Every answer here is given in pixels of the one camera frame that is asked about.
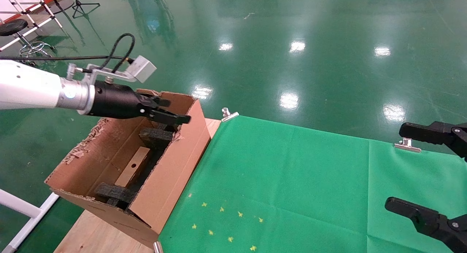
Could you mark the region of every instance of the white robotic arm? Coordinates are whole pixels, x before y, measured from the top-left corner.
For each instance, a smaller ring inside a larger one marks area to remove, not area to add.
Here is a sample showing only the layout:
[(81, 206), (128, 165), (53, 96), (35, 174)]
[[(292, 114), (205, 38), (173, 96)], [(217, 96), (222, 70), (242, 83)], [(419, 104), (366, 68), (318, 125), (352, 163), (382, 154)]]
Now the white robotic arm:
[[(116, 85), (113, 79), (144, 82), (155, 66), (139, 56), (124, 72), (112, 72), (88, 64), (85, 77), (74, 80), (76, 71), (84, 71), (70, 64), (67, 78), (45, 72), (11, 60), (0, 60), (0, 110), (20, 108), (67, 108), (82, 115), (118, 119), (144, 116), (167, 125), (190, 121), (189, 116), (170, 113), (161, 106), (170, 101), (141, 95), (126, 85)], [(97, 76), (106, 77), (105, 82)]]

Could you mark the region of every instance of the green epoxy floor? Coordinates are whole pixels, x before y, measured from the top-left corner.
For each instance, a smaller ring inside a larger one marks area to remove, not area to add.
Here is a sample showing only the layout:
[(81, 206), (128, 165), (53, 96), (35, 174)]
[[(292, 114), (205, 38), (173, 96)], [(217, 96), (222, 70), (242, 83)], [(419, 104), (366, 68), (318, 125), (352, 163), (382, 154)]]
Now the green epoxy floor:
[[(131, 32), (132, 56), (158, 70), (130, 85), (197, 95), (206, 117), (228, 107), (385, 142), (399, 141), (404, 121), (467, 120), (466, 0), (81, 1), (101, 6), (71, 22), (57, 16), (69, 37), (55, 30), (43, 40), (58, 55), (106, 55)], [(40, 66), (61, 76), (66, 67)], [(72, 110), (0, 112), (0, 188), (39, 206), (50, 193), (43, 180), (96, 121)], [(52, 252), (81, 211), (59, 200), (20, 252)], [(26, 221), (0, 207), (0, 249)]]

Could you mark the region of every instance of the torn cardboard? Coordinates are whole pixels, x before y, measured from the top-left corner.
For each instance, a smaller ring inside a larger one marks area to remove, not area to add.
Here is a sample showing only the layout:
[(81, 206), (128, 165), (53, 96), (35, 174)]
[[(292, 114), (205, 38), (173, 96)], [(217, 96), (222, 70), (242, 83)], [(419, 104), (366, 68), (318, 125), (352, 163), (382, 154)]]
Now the torn cardboard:
[[(143, 93), (158, 94), (152, 90)], [(115, 184), (138, 148), (144, 146), (139, 138), (142, 128), (159, 126), (145, 117), (102, 118), (45, 180), (62, 198), (148, 247), (157, 240), (210, 140), (198, 100), (171, 92), (160, 96), (171, 101), (168, 111), (192, 118), (174, 132), (173, 140), (128, 207), (133, 214), (107, 205), (94, 190), (100, 183)]]

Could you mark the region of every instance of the metal binder clip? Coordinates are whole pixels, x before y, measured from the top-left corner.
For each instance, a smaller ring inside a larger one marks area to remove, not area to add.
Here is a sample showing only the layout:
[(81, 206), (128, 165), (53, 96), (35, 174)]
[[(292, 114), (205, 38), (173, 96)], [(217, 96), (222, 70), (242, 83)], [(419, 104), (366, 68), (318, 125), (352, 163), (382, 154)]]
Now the metal binder clip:
[(222, 113), (223, 113), (223, 116), (224, 116), (224, 118), (221, 119), (222, 122), (226, 122), (226, 121), (228, 121), (228, 120), (230, 120), (230, 119), (232, 119), (234, 117), (239, 116), (238, 112), (235, 112), (235, 113), (231, 114), (227, 107), (222, 108)]
[(164, 253), (164, 251), (162, 251), (162, 245), (159, 241), (154, 242), (154, 253)]
[(407, 150), (407, 151), (412, 151), (416, 153), (420, 153), (422, 150), (417, 147), (412, 146), (412, 139), (411, 138), (405, 138), (403, 137), (401, 141), (399, 141), (398, 144), (394, 144), (395, 148)]

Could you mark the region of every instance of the green fabric backdrop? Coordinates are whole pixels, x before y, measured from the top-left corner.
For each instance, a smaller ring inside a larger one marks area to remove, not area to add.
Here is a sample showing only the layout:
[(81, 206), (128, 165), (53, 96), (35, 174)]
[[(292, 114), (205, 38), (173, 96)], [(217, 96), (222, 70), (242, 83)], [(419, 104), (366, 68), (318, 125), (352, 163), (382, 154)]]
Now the green fabric backdrop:
[(165, 253), (448, 253), (384, 203), (460, 216), (466, 172), (454, 155), (240, 116), (219, 127), (159, 240)]

